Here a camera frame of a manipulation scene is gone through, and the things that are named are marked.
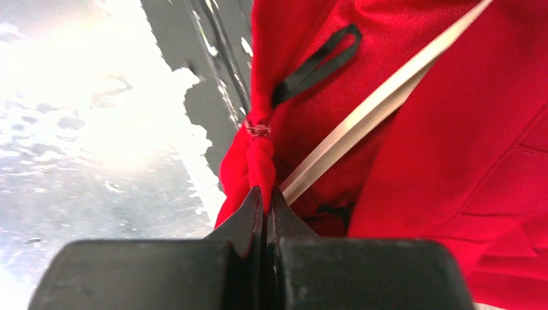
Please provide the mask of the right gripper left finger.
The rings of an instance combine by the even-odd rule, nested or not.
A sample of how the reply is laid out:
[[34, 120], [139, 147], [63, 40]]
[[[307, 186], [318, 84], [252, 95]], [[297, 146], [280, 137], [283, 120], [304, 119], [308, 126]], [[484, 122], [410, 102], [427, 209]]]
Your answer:
[[259, 309], [263, 206], [252, 188], [199, 240], [79, 240], [51, 261], [30, 309]]

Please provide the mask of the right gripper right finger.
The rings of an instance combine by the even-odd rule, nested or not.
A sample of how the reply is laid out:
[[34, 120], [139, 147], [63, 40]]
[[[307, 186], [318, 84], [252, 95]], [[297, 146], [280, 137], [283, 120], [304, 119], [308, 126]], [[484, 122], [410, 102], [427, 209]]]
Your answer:
[[473, 309], [452, 255], [417, 239], [324, 238], [274, 191], [266, 222], [269, 309]]

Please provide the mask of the beige plastic hanger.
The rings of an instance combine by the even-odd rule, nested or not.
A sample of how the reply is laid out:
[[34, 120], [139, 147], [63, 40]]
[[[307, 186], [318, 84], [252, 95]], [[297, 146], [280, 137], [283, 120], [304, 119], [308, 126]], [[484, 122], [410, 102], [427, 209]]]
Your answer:
[[439, 57], [492, 3], [480, 1], [418, 52], [349, 113], [282, 182], [288, 205], [408, 99]]

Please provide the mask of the red skirt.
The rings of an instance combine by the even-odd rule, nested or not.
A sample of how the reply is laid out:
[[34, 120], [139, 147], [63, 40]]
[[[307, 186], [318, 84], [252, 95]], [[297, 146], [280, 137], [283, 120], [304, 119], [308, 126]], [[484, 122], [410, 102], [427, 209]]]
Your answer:
[[[226, 221], [264, 200], [475, 1], [255, 1], [251, 111], [221, 166]], [[493, 1], [403, 106], [293, 204], [321, 236], [447, 247], [473, 299], [547, 308], [547, 2]]]

